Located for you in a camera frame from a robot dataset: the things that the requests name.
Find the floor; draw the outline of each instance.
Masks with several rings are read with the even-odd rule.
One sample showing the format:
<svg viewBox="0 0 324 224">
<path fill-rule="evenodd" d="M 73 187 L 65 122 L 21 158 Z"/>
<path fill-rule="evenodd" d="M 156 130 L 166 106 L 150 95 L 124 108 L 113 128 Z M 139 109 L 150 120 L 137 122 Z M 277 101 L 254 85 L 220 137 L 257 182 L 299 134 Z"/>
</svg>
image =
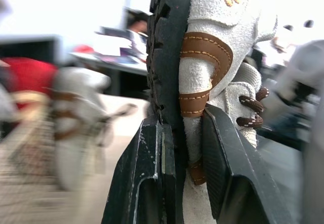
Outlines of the floor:
<svg viewBox="0 0 324 224">
<path fill-rule="evenodd" d="M 10 147 L 15 147 L 13 145 L 18 142 L 35 142 L 35 140 L 30 140 L 30 137 L 37 134 L 36 127 L 31 125 L 20 127 L 20 131 L 16 131 L 11 138 L 2 142 L 0 145 L 1 224 L 101 223 L 114 168 L 124 149 L 137 132 L 148 103 L 139 99 L 106 95 L 100 95 L 100 98 L 109 115 L 120 111 L 128 103 L 136 105 L 137 108 L 132 110 L 131 115 L 119 117 L 113 121 L 113 134 L 108 132 L 104 140 L 107 145 L 104 149 L 104 164 L 101 162 L 103 167 L 88 175 L 82 190 L 77 194 L 60 191 L 54 177 L 20 174 L 17 171 L 17 164 L 13 164 L 6 157 L 10 155 L 8 152 L 14 152 Z"/>
<path fill-rule="evenodd" d="M 78 224 L 100 224 L 104 207 L 106 204 L 110 183 L 118 159 L 137 132 L 142 120 L 145 117 L 145 111 L 148 103 L 144 100 L 130 99 L 125 97 L 102 96 L 102 102 L 106 105 L 109 113 L 116 112 L 122 105 L 133 103 L 138 106 L 137 112 L 133 115 L 118 118 L 113 123 L 113 139 L 107 147 L 105 174 L 97 175 L 89 179 L 89 185 L 93 191 L 86 192 L 85 204 L 81 207 L 77 215 Z"/>
<path fill-rule="evenodd" d="M 293 148 L 263 139 L 259 152 L 275 180 L 294 223 L 300 223 L 302 203 L 302 154 Z"/>
<path fill-rule="evenodd" d="M 132 115 L 117 118 L 113 122 L 113 136 L 108 134 L 105 140 L 105 142 L 107 142 L 107 147 L 104 150 L 105 163 L 103 171 L 94 175 L 92 174 L 87 178 L 84 190 L 81 195 L 78 195 L 78 199 L 74 198 L 75 196 L 71 193 L 57 191 L 57 187 L 53 184 L 43 184 L 42 190 L 45 194 L 42 196 L 37 195 L 37 197 L 35 197 L 34 193 L 39 193 L 39 185 L 35 185 L 32 182 L 28 184 L 26 184 L 26 182 L 17 183 L 18 178 L 9 176 L 9 171 L 5 172 L 2 163 L 0 171 L 1 223 L 101 223 L 114 168 L 124 149 L 137 132 L 143 118 L 145 117 L 146 108 L 148 106 L 146 101 L 139 99 L 101 95 L 101 100 L 109 114 L 118 111 L 120 107 L 127 103 L 133 103 L 138 107 Z M 260 153 L 268 164 L 270 173 L 277 182 L 292 216 L 296 220 L 296 223 L 298 223 L 300 218 L 298 207 L 300 203 L 299 192 L 301 187 L 300 152 L 268 140 L 263 142 L 263 145 L 260 147 Z M 26 206 L 26 203 L 30 203 L 33 208 L 17 209 L 19 203 L 24 203 L 24 205 L 21 206 Z M 36 215 L 42 216 L 42 218 L 39 218 L 39 221 L 35 221 L 33 218 Z M 58 217 L 60 215 L 65 215 L 68 221 L 64 222 L 59 220 Z"/>
</svg>

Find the boot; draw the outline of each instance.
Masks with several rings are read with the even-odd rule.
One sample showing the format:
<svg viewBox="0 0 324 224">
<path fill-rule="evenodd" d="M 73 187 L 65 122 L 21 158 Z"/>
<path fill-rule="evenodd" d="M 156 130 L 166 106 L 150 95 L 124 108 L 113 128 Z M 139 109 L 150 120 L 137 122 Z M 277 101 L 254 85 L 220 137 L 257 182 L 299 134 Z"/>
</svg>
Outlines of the boot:
<svg viewBox="0 0 324 224">
<path fill-rule="evenodd" d="M 109 78 L 85 68 L 63 68 L 54 82 L 55 171 L 61 188 L 77 190 L 86 174 L 86 160 L 98 142 L 98 123 L 107 117 L 98 93 Z"/>
<path fill-rule="evenodd" d="M 215 223 L 201 164 L 200 117 L 205 105 L 208 102 L 222 108 L 247 140 L 256 145 L 252 127 L 262 121 L 255 114 L 262 110 L 256 98 L 261 80 L 257 85 L 236 80 L 242 77 L 242 71 L 253 72 L 257 80 L 261 78 L 246 64 L 239 73 L 238 69 L 253 44 L 272 39 L 276 28 L 276 13 L 263 0 L 191 0 L 179 66 L 179 100 L 191 175 L 187 175 L 184 187 L 186 224 Z"/>
</svg>

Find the brown leather strap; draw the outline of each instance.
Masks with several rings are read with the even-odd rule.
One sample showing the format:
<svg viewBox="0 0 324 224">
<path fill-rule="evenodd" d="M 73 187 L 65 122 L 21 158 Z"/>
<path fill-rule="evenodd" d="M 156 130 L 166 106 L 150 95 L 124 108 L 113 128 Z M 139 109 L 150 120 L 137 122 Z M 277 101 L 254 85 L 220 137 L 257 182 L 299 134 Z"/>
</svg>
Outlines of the brown leather strap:
<svg viewBox="0 0 324 224">
<path fill-rule="evenodd" d="M 55 133 L 54 137 L 55 140 L 62 140 L 62 139 L 66 139 L 66 138 L 70 138 L 73 135 L 79 133 L 79 131 L 81 130 L 82 126 L 83 126 L 83 120 L 78 117 L 77 115 L 75 115 L 73 112 L 71 112 L 70 110 L 66 110 L 66 111 L 56 111 L 54 112 L 54 117 L 55 118 L 70 118 L 70 119 L 76 119 L 78 121 L 77 125 L 75 127 L 73 127 L 72 129 L 62 132 L 62 133 Z"/>
<path fill-rule="evenodd" d="M 231 48 L 213 35 L 202 32 L 185 34 L 182 44 L 181 58 L 198 58 L 215 66 L 212 85 L 215 87 L 227 74 L 233 61 Z"/>
<path fill-rule="evenodd" d="M 57 91 L 53 92 L 54 100 L 75 101 L 78 98 L 79 98 L 78 95 L 70 92 L 57 92 Z"/>
<path fill-rule="evenodd" d="M 197 118 L 203 115 L 205 105 L 209 99 L 209 92 L 198 92 L 193 94 L 180 94 L 181 116 Z"/>
<path fill-rule="evenodd" d="M 189 172 L 195 185 L 202 185 L 206 182 L 202 158 L 189 166 Z"/>
</svg>

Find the person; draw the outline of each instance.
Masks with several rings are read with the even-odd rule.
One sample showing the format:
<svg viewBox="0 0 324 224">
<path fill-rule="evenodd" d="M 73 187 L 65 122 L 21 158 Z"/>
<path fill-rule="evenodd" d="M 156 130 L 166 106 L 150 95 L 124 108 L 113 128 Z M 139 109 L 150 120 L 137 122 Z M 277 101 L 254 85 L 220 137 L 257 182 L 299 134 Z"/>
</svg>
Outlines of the person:
<svg viewBox="0 0 324 224">
<path fill-rule="evenodd" d="M 146 43 L 143 42 L 140 33 L 147 32 L 148 15 L 144 12 L 133 12 L 128 20 L 127 31 L 132 42 L 133 55 L 146 63 Z"/>
<path fill-rule="evenodd" d="M 132 49 L 127 55 L 146 63 L 146 41 L 142 40 L 140 33 L 147 32 L 148 15 L 141 11 L 128 11 L 127 32 L 128 39 L 132 42 Z M 122 72 L 121 95 L 132 98 L 148 100 L 149 93 L 147 79 L 138 74 Z"/>
</svg>

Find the white suede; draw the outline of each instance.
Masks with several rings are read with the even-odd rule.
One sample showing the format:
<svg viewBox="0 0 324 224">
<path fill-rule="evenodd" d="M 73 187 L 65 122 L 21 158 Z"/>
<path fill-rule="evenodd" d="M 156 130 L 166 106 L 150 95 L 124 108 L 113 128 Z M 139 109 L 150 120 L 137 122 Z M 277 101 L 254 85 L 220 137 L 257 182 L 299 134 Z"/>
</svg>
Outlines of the white suede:
<svg viewBox="0 0 324 224">
<path fill-rule="evenodd" d="M 216 224 L 212 216 L 207 184 L 195 186 L 189 172 L 184 183 L 182 204 L 185 224 Z"/>
<path fill-rule="evenodd" d="M 255 88 L 246 82 L 232 82 L 225 88 L 224 91 L 222 91 L 215 98 L 211 99 L 209 103 L 225 111 L 231 118 L 236 128 L 239 129 L 250 144 L 256 148 L 257 140 L 255 137 L 255 130 L 253 128 L 248 129 L 240 127 L 236 123 L 236 119 L 239 117 L 255 118 L 256 115 L 252 109 L 240 103 L 238 97 L 241 95 L 255 99 Z"/>
<path fill-rule="evenodd" d="M 233 51 L 233 62 L 225 77 L 211 91 L 221 93 L 233 80 L 245 55 L 256 40 L 274 36 L 277 20 L 273 12 L 261 12 L 262 0 L 242 0 L 228 7 L 224 0 L 192 0 L 187 32 L 204 32 L 225 42 Z M 182 58 L 179 65 L 179 92 L 181 94 L 203 92 L 211 88 L 214 65 L 194 58 Z M 197 119 L 184 119 L 189 160 L 201 156 L 200 123 Z"/>
<path fill-rule="evenodd" d="M 255 76 L 250 79 L 246 74 L 240 75 L 233 82 L 244 57 L 254 43 L 272 39 L 277 28 L 277 17 L 274 12 L 262 12 L 267 2 L 262 0 L 191 0 L 187 32 L 203 32 L 215 36 L 226 43 L 233 52 L 233 61 L 228 73 L 210 92 L 210 104 L 216 105 L 227 112 L 234 124 L 237 117 L 253 117 L 255 113 L 238 101 L 240 95 L 255 98 L 260 82 Z M 179 65 L 179 92 L 190 94 L 203 92 L 212 87 L 211 77 L 214 66 L 204 60 L 182 58 Z M 200 118 L 184 118 L 189 161 L 195 162 L 201 157 L 201 126 Z M 240 128 L 247 140 L 256 146 L 255 131 Z M 194 186 L 187 174 L 183 194 L 185 224 L 216 223 L 211 215 L 206 184 Z"/>
</svg>

